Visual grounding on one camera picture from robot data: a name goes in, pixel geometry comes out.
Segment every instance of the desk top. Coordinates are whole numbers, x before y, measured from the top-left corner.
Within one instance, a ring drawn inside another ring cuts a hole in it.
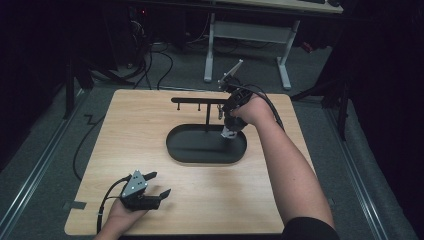
[[[321,12],[321,13],[343,13],[343,8],[333,7],[327,1],[324,4],[311,3],[299,0],[215,0],[217,2],[248,4],[264,7],[285,8],[301,11]]]
[[[166,137],[176,126],[204,124],[206,105],[177,104],[172,97],[227,99],[227,93],[118,90],[115,92],[75,201],[87,203],[72,209],[66,222],[69,235],[94,235],[100,203],[117,180],[140,170],[156,171],[146,195],[171,188],[158,210],[151,210],[128,235],[260,234],[281,233],[279,217],[259,137],[253,126],[244,130],[247,150],[231,165],[182,164],[172,159]],[[312,166],[290,98],[269,94],[287,134]],[[211,124],[218,110],[211,107]],[[118,196],[123,185],[110,196]],[[105,206],[103,222],[113,200]]]

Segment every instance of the human hand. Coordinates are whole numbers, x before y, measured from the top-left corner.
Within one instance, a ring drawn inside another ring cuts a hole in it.
[[[248,124],[257,126],[259,123],[274,121],[274,114],[267,102],[256,94],[252,94],[249,102],[231,112],[234,117],[240,117]]]
[[[130,211],[118,198],[113,202],[109,216],[95,239],[118,239],[128,231],[148,210]]]

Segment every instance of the person's left hand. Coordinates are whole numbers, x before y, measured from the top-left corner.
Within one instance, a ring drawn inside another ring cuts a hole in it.
[[[148,210],[130,211],[125,208],[119,198],[116,199],[110,209],[106,223],[95,239],[118,239],[147,212]]]

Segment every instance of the black sleeve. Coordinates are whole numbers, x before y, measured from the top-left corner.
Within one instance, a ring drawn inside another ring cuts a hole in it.
[[[290,220],[281,240],[340,240],[337,232],[327,223],[309,217]]]

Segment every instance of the human arm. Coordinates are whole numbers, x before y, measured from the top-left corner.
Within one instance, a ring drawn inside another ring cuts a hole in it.
[[[333,217],[318,179],[299,149],[275,122],[267,103],[253,95],[232,112],[256,127],[275,202],[284,224],[296,217],[319,219],[334,228]]]
[[[116,240],[148,211],[130,211],[124,207],[121,200],[116,199],[110,209],[109,216],[95,240]]]

